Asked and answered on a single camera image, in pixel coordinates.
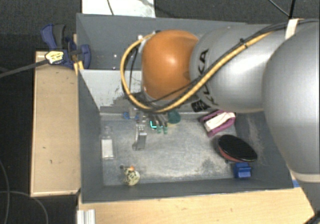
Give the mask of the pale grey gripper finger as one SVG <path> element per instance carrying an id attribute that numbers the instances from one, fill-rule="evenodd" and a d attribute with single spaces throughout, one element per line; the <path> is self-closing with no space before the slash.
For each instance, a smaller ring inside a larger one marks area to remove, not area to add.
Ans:
<path id="1" fill-rule="evenodd" d="M 147 141 L 147 131 L 145 125 L 139 125 L 138 128 L 138 148 L 139 150 L 143 150 Z"/>
<path id="2" fill-rule="evenodd" d="M 134 151 L 137 151 L 139 149 L 139 139 L 140 139 L 140 127 L 138 124 L 136 124 L 134 142 L 132 144 L 132 149 Z"/>

